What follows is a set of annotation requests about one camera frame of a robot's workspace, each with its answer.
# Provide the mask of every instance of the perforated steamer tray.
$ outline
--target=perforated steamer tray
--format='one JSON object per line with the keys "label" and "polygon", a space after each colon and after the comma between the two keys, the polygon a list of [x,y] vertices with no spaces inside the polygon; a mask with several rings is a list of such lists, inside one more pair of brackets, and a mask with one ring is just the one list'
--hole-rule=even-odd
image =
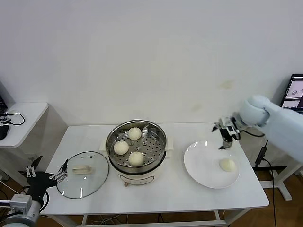
{"label": "perforated steamer tray", "polygon": [[[138,127],[142,131],[138,140],[128,138],[128,131],[132,127]],[[124,155],[114,152],[114,145],[120,140],[129,145],[129,150]],[[127,174],[142,174],[153,170],[163,161],[166,156],[166,143],[166,135],[161,127],[149,121],[133,120],[114,128],[107,137],[105,147],[109,160],[116,169]],[[134,167],[129,164],[128,157],[135,151],[143,153],[143,166]]]}

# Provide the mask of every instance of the steamed bun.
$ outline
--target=steamed bun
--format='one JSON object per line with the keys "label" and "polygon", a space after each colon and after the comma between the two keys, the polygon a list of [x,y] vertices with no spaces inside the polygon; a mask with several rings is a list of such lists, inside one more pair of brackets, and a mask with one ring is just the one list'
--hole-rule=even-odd
{"label": "steamed bun", "polygon": [[144,156],[141,152],[133,152],[129,155],[128,162],[131,166],[142,166],[144,163]]}
{"label": "steamed bun", "polygon": [[125,153],[128,152],[128,144],[121,140],[121,141],[118,141],[117,143],[115,143],[114,145],[114,152],[117,154],[117,155],[124,155]]}
{"label": "steamed bun", "polygon": [[142,132],[139,128],[133,127],[128,131],[128,137],[131,140],[137,140],[142,136]]}
{"label": "steamed bun", "polygon": [[231,158],[223,158],[219,161],[219,165],[222,170],[227,172],[233,172],[236,170],[236,164]]}

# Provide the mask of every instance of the computer screen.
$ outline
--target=computer screen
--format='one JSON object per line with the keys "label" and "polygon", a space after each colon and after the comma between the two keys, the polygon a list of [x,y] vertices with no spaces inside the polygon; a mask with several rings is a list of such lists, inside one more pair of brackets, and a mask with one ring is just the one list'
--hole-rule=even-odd
{"label": "computer screen", "polygon": [[281,103],[282,108],[303,111],[303,74],[293,74]]}

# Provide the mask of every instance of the white table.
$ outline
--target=white table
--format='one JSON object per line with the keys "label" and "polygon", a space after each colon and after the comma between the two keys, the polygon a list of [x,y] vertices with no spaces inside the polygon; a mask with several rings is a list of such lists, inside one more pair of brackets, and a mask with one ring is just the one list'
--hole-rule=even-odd
{"label": "white table", "polygon": [[[9,114],[21,113],[25,118],[25,122],[22,125],[11,125],[9,124],[9,131],[3,140],[0,140],[0,148],[17,148],[19,147],[25,138],[28,136],[30,131],[36,125],[40,117],[47,110],[47,103],[14,103],[8,104],[7,112]],[[22,122],[22,118],[18,115],[8,116],[12,119],[12,122]],[[11,158],[0,151],[0,168],[7,175],[13,178],[20,185],[27,185],[26,178],[22,176],[18,169],[14,166],[14,163],[9,161]]]}
{"label": "white table", "polygon": [[[187,173],[183,155],[195,141],[217,139],[219,132],[210,133],[212,123],[160,124],[167,136],[173,138],[172,158],[164,162],[164,172],[154,182],[124,187],[112,166],[104,185],[92,195],[82,199],[68,199],[57,191],[48,189],[50,202],[42,214],[46,214],[64,226],[74,226],[65,215],[160,213],[215,210],[217,220],[187,223],[160,223],[148,226],[220,226],[235,221],[251,208],[265,207],[268,199],[253,172],[240,144],[235,142],[232,152],[240,164],[240,177],[226,189],[210,189],[198,184]],[[65,159],[84,151],[98,151],[114,125],[70,126],[47,172],[55,173]],[[236,210],[220,220],[218,210]]]}

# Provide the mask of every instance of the pot handle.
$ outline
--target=pot handle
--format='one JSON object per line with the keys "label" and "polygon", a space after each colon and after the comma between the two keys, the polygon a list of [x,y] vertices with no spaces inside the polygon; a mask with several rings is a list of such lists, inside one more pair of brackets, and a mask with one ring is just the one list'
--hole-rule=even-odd
{"label": "pot handle", "polygon": [[108,153],[106,152],[106,149],[105,149],[105,140],[103,140],[101,142],[101,145],[99,147],[99,152],[100,154],[102,154],[104,157],[108,157]]}
{"label": "pot handle", "polygon": [[174,150],[173,138],[168,136],[166,138],[166,146],[165,146],[166,157],[165,158],[171,158],[173,150]]}

